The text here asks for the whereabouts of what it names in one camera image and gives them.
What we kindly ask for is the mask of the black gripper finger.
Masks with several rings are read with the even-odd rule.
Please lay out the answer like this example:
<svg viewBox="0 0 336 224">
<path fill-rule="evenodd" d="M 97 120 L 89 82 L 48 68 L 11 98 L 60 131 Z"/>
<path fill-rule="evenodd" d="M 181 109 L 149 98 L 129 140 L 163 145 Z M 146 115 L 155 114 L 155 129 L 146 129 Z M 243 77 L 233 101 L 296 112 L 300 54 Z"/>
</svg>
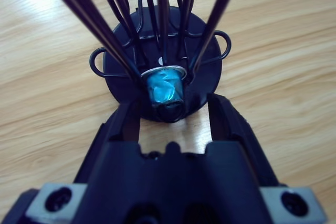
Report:
<svg viewBox="0 0 336 224">
<path fill-rule="evenodd" d="M 212 141 L 240 144 L 261 186 L 280 186 L 250 124 L 224 96 L 209 93 L 208 111 Z"/>
<path fill-rule="evenodd" d="M 95 170 L 106 162 L 109 147 L 114 142 L 138 142 L 140 135 L 139 100 L 120 103 L 107 121 L 99 127 L 93 142 L 74 178 L 74 183 L 86 184 Z"/>
</svg>

